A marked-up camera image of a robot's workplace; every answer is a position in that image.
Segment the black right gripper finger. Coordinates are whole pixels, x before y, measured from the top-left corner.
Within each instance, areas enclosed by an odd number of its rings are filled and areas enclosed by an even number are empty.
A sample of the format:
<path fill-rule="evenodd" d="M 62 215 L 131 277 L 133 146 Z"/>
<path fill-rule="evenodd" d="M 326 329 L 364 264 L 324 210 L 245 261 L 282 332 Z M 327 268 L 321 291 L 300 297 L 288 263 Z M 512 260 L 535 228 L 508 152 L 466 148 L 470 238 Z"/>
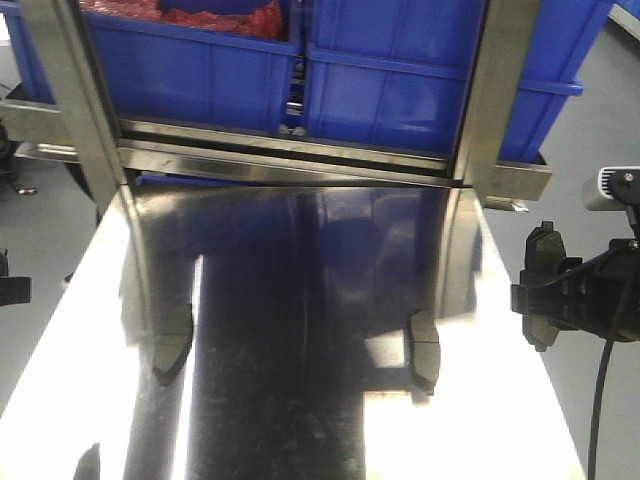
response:
<path fill-rule="evenodd" d="M 523 333 L 578 331 L 583 327 L 583 290 L 552 290 L 549 281 L 512 284 L 511 309 Z"/>
<path fill-rule="evenodd" d="M 604 254 L 589 260 L 566 257 L 560 261 L 556 275 L 549 281 L 549 287 L 552 290 L 594 290 L 599 284 L 612 280 L 608 263 Z"/>

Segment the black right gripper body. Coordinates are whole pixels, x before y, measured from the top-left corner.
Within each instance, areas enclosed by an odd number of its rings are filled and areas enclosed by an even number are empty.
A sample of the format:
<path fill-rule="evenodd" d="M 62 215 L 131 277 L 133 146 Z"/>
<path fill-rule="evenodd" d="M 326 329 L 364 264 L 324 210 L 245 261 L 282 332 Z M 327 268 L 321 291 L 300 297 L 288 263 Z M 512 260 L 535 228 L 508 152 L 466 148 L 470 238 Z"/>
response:
<path fill-rule="evenodd" d="M 639 242 L 613 239 L 595 257 L 580 258 L 577 330 L 603 339 L 639 340 Z"/>

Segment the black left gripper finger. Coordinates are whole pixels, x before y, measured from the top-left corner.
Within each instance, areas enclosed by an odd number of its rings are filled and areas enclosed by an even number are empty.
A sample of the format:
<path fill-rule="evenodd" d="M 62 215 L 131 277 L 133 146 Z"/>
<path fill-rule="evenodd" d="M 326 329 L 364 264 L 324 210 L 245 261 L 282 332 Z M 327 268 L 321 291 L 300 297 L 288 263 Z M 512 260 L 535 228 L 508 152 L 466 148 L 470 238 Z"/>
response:
<path fill-rule="evenodd" d="M 0 301 L 2 306 L 31 302 L 30 277 L 1 277 Z"/>

